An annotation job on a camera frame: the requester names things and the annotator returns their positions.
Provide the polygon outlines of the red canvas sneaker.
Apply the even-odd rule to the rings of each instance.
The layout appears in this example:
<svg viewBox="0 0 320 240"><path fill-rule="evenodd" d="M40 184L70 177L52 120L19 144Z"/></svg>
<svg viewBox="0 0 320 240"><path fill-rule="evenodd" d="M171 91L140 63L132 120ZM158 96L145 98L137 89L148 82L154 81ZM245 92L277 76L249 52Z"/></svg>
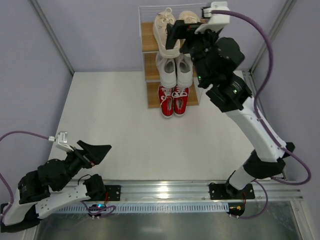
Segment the red canvas sneaker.
<svg viewBox="0 0 320 240"><path fill-rule="evenodd" d="M161 114L164 118L170 118L173 115L173 88L166 88L162 85L158 87L158 99L160 103Z"/></svg>
<svg viewBox="0 0 320 240"><path fill-rule="evenodd" d="M173 113L177 117L182 117L187 108L189 98L189 88L184 88L176 85L172 92L173 98Z"/></svg>

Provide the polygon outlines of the beige sneaker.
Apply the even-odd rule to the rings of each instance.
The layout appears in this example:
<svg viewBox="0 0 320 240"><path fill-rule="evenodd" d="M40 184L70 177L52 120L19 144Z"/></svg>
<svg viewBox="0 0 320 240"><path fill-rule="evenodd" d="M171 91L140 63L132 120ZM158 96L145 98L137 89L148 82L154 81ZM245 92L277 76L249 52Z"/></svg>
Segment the beige sneaker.
<svg viewBox="0 0 320 240"><path fill-rule="evenodd" d="M178 20L183 20L185 24L196 24L200 22L198 15L190 10L182 11Z"/></svg>
<svg viewBox="0 0 320 240"><path fill-rule="evenodd" d="M180 55L180 44L175 42L173 49L166 49L167 42L167 25L173 25L176 19L172 13L172 9L167 7L164 11L158 13L153 22L153 35L156 40L159 54L166 59L173 59Z"/></svg>

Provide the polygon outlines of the white sneaker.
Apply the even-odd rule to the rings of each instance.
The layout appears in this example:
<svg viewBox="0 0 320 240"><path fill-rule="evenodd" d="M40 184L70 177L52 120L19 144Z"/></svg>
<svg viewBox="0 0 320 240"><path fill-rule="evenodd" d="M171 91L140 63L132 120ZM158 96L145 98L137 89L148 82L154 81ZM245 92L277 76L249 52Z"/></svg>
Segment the white sneaker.
<svg viewBox="0 0 320 240"><path fill-rule="evenodd" d="M193 83L193 63L191 58L180 54L175 58L177 85L189 88Z"/></svg>
<svg viewBox="0 0 320 240"><path fill-rule="evenodd" d="M158 52L155 65L159 73L160 84L165 88L174 88L177 84L176 64L173 58L164 58Z"/></svg>

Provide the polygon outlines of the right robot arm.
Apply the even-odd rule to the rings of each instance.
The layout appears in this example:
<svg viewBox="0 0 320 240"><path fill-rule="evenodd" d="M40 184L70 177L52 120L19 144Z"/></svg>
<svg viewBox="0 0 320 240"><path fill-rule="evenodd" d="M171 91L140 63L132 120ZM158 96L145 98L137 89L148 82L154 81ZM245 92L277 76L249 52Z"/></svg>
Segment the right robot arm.
<svg viewBox="0 0 320 240"><path fill-rule="evenodd" d="M227 179L224 191L230 198L240 197L247 184L255 179L271 178L283 172L287 150L294 150L291 142L279 140L276 145L262 123L263 117L254 109L254 97L245 81L234 70L245 59L237 42L219 37L219 31L196 30L200 22L177 20L168 24L165 48L173 49L178 40L185 40L182 54L190 54L198 77L198 87L208 89L206 95L219 110L231 118L253 146L248 159Z"/></svg>

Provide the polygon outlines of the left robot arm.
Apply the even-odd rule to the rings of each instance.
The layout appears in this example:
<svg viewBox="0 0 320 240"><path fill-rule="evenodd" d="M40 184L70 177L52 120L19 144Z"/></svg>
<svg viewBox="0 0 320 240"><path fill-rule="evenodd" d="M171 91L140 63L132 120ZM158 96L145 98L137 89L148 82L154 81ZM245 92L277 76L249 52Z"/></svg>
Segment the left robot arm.
<svg viewBox="0 0 320 240"><path fill-rule="evenodd" d="M81 140L77 144L80 148L65 142L57 143L57 148L66 152L66 158L50 159L19 181L13 203L0 206L2 233L33 228L62 207L80 201L95 201L103 196L106 188L98 174L69 191L62 191L81 169L99 165L112 148L111 145L90 145Z"/></svg>

